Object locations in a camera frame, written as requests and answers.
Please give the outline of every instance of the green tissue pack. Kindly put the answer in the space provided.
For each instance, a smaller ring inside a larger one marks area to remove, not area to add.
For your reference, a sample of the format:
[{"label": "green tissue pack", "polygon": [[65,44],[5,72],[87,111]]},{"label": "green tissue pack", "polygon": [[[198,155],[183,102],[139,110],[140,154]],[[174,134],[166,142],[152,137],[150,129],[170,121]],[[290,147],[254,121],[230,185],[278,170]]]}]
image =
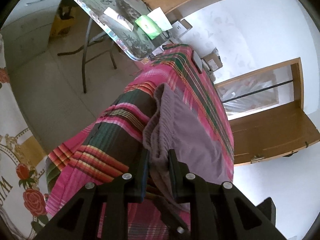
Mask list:
[{"label": "green tissue pack", "polygon": [[147,15],[141,15],[135,22],[152,40],[162,33],[161,28]]}]

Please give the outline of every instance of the silver screw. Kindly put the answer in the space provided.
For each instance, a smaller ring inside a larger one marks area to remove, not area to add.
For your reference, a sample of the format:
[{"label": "silver screw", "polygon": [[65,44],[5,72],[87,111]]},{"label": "silver screw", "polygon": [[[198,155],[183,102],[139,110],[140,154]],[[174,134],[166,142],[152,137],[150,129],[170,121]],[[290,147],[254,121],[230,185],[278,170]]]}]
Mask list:
[{"label": "silver screw", "polygon": [[188,174],[186,174],[186,178],[189,180],[192,180],[192,179],[195,179],[196,176],[193,173],[188,173]]},{"label": "silver screw", "polygon": [[182,227],[178,227],[177,231],[179,234],[183,234],[184,233],[184,229]]},{"label": "silver screw", "polygon": [[223,187],[226,188],[226,189],[231,189],[232,188],[232,183],[226,181],[226,182],[223,183]]},{"label": "silver screw", "polygon": [[131,179],[132,175],[130,173],[125,173],[122,175],[122,179]]},{"label": "silver screw", "polygon": [[85,188],[86,189],[91,189],[93,187],[94,187],[94,183],[93,182],[88,182],[88,183],[85,184]]}]

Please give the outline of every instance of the paper sheet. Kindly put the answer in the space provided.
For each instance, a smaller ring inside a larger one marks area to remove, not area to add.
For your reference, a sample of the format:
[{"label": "paper sheet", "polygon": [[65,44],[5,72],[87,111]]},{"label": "paper sheet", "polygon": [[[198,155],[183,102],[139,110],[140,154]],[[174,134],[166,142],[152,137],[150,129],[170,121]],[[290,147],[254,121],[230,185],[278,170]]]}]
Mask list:
[{"label": "paper sheet", "polygon": [[172,29],[169,20],[167,19],[160,7],[150,12],[148,14],[148,17],[150,17],[163,32]]}]

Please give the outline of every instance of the red rose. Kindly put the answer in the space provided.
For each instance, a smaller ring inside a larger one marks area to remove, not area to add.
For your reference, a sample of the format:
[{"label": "red rose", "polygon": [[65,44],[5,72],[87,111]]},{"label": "red rose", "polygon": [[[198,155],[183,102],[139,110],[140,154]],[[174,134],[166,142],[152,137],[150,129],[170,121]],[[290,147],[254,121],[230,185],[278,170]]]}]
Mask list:
[{"label": "red rose", "polygon": [[29,178],[29,169],[27,165],[20,163],[16,167],[16,173],[20,179],[28,179]]},{"label": "red rose", "polygon": [[40,191],[32,188],[27,188],[23,193],[24,206],[31,212],[35,217],[40,215],[46,215],[45,202],[43,195]]},{"label": "red rose", "polygon": [[10,80],[7,72],[3,68],[0,68],[0,83],[9,83],[9,82]]}]

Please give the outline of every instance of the plaid blanket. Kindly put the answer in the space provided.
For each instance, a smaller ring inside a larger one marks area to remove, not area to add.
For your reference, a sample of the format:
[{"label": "plaid blanket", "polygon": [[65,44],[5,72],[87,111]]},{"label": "plaid blanket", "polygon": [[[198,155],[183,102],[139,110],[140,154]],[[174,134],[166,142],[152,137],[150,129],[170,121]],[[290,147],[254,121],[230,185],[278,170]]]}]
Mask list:
[{"label": "plaid blanket", "polygon": [[[233,179],[233,137],[228,119],[210,78],[198,73],[191,57],[188,45],[167,46],[94,124],[49,154],[46,177],[51,193],[46,209],[50,214],[55,215],[87,182],[99,185],[127,172],[142,148],[142,131],[156,111],[153,92],[164,82],[179,90],[207,134],[220,141],[228,176]],[[161,193],[149,180],[147,198],[154,194]],[[179,213],[190,224],[189,214]],[[128,215],[130,239],[167,238],[166,226],[151,201],[131,204]]]}]

